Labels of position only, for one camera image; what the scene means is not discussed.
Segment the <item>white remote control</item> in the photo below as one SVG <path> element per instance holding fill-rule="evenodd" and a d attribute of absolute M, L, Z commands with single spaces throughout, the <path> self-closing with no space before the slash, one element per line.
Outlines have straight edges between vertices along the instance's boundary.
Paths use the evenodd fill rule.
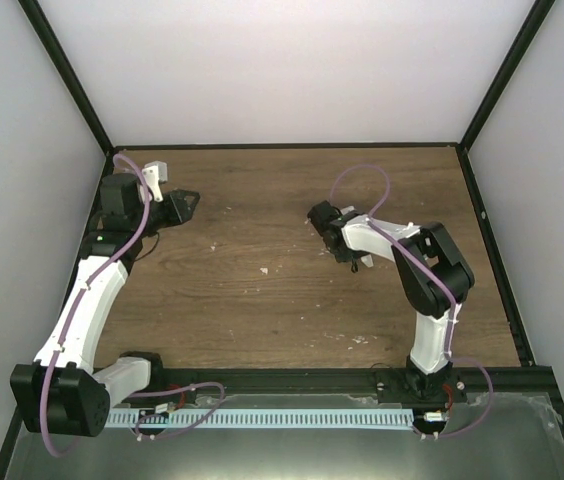
<path fill-rule="evenodd" d="M 374 266 L 373 258 L 371 255 L 362 256 L 359 261 L 368 268 L 372 268 Z"/>

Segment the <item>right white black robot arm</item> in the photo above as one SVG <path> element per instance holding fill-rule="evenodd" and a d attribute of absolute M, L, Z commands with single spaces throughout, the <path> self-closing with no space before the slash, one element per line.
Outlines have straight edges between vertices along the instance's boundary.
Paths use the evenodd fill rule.
<path fill-rule="evenodd" d="M 462 305 L 475 284 L 468 262 L 439 222 L 423 226 L 378 221 L 353 207 L 322 201 L 307 219 L 327 251 L 353 272 L 374 256 L 395 264 L 416 313 L 414 343 L 406 361 L 405 388 L 420 403 L 434 399 L 452 369 L 452 342 Z"/>

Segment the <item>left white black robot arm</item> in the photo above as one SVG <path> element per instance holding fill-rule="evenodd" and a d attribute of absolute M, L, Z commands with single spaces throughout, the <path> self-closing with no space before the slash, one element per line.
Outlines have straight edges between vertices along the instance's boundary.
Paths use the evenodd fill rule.
<path fill-rule="evenodd" d="M 102 370 L 94 367 L 104 325 L 144 238 L 190 221 L 199 203 L 195 191 L 162 192 L 160 184 L 149 170 L 102 180 L 58 322 L 35 359 L 16 365 L 10 377 L 28 431 L 95 437 L 112 407 L 133 395 L 146 404 L 165 395 L 167 381 L 157 353 L 130 351 Z"/>

